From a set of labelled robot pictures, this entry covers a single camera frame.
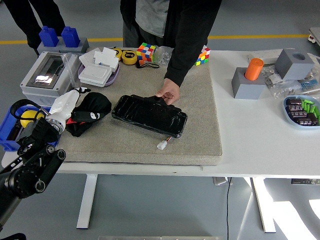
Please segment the person's left hand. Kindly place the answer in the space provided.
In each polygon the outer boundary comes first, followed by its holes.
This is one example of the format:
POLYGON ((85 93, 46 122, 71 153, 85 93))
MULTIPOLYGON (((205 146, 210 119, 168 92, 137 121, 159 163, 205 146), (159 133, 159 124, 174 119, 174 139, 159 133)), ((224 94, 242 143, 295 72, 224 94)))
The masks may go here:
POLYGON ((164 79, 162 88, 155 94, 167 105, 173 105, 180 98, 180 87, 169 78, 164 79))

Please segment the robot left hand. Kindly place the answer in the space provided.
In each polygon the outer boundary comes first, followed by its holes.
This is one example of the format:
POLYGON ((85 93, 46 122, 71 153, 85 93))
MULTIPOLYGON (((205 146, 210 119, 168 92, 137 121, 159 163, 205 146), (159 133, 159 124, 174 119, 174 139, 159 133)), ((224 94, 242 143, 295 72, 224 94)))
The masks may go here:
POLYGON ((67 120, 72 118, 75 122, 95 122, 106 116, 103 112, 80 110, 73 113, 81 94, 90 92, 87 87, 78 87, 59 96, 51 106, 46 121, 55 127, 65 128, 67 120))

